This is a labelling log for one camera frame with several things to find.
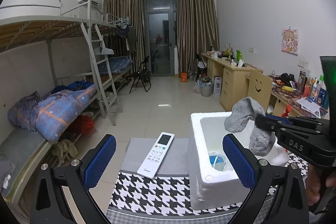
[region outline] white foam box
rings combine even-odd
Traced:
[[[223,137],[230,132],[224,128],[225,119],[231,112],[193,113],[190,119],[188,165],[190,178],[190,203],[194,210],[219,208],[243,202],[250,189],[245,188],[231,163],[225,156]],[[249,121],[243,131],[234,136],[245,148],[249,147],[254,121]],[[217,152],[226,159],[223,171],[210,164],[209,153]],[[285,166],[289,157],[285,150],[275,143],[264,158],[272,165]]]
[[[214,95],[220,95],[221,94],[221,88],[222,88],[222,77],[216,76],[213,81],[213,94]]]

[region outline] cardboard box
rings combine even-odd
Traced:
[[[220,95],[222,90],[222,77],[215,76],[213,84],[213,94]]]

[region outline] remote control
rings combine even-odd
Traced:
[[[138,169],[138,174],[147,178],[154,178],[159,169],[167,150],[173,141],[174,134],[162,132],[157,138],[152,149]]]

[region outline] screw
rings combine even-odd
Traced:
[[[72,162],[71,162],[71,165],[72,166],[77,166],[79,164],[79,160],[73,160]]]
[[[291,167],[293,169],[298,169],[299,168],[295,162],[291,163]]]
[[[268,161],[265,160],[265,159],[260,159],[260,160],[259,160],[259,163],[260,163],[262,166],[266,166],[266,165],[268,165]]]
[[[48,168],[48,164],[42,164],[41,169],[46,170]]]

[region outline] glass door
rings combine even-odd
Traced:
[[[145,0],[146,55],[152,75],[174,74],[176,1]]]

